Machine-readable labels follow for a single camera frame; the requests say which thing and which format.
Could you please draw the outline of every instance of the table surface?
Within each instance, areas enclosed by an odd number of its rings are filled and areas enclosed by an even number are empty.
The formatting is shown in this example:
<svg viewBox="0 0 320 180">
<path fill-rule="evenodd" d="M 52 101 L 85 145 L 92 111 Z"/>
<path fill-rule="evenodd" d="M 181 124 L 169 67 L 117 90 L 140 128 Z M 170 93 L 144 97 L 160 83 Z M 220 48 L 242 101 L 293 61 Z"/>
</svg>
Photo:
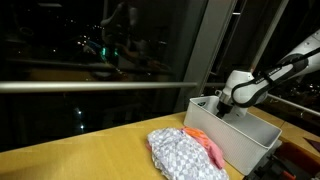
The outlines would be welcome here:
<svg viewBox="0 0 320 180">
<path fill-rule="evenodd" d="M 249 112 L 282 128 L 282 139 L 320 157 L 302 138 L 319 137 L 257 108 Z M 178 113 L 0 153 L 0 179 L 165 179 L 145 148 L 146 136 L 160 128 L 180 128 L 184 117 Z M 243 178 L 230 164 L 225 169 L 231 180 Z"/>
</svg>

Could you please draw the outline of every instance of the pink cloth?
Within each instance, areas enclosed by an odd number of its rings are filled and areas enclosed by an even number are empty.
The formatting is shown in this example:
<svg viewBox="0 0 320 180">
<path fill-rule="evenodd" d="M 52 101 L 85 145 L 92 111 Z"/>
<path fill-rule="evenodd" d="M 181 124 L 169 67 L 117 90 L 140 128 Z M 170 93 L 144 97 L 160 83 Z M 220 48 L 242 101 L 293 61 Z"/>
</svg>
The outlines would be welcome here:
<svg viewBox="0 0 320 180">
<path fill-rule="evenodd" d="M 182 130 L 189 136 L 193 137 L 206 149 L 211 163 L 215 164 L 219 169 L 224 167 L 225 162 L 221 149 L 213 141 L 211 141 L 203 131 L 189 127 L 184 127 Z"/>
</svg>

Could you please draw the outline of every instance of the checkered cloth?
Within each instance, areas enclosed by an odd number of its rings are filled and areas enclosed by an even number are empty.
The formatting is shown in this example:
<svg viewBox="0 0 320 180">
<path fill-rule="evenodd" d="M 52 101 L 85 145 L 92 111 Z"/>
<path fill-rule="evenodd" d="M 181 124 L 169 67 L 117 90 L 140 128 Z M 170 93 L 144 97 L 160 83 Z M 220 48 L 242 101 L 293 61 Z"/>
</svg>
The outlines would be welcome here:
<svg viewBox="0 0 320 180">
<path fill-rule="evenodd" d="M 225 180 L 224 169 L 210 163 L 204 147 L 182 130 L 159 129 L 148 135 L 152 160 L 170 180 Z"/>
</svg>

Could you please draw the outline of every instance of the white plastic bin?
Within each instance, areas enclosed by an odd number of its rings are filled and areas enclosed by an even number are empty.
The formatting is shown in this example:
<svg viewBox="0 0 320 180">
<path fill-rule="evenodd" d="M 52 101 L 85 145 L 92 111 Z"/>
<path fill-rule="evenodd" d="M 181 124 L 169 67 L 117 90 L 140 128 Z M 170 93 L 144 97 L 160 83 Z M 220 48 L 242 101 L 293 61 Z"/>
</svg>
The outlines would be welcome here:
<svg viewBox="0 0 320 180">
<path fill-rule="evenodd" d="M 219 97 L 190 99 L 184 125 L 204 131 L 223 151 L 224 159 L 248 175 L 273 146 L 281 129 L 247 113 L 245 117 L 227 114 L 215 116 Z"/>
</svg>

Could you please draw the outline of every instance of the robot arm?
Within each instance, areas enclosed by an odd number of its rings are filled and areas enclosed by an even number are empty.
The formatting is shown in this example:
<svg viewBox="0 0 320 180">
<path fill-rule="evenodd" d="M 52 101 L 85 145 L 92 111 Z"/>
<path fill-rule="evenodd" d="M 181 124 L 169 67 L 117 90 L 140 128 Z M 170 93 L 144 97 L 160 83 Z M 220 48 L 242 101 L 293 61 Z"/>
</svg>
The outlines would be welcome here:
<svg viewBox="0 0 320 180">
<path fill-rule="evenodd" d="M 246 108 L 262 102 L 267 91 L 282 82 L 320 69 L 320 30 L 304 40 L 273 68 L 253 78 L 250 72 L 233 71 L 220 96 L 220 118 L 232 109 L 243 116 Z"/>
</svg>

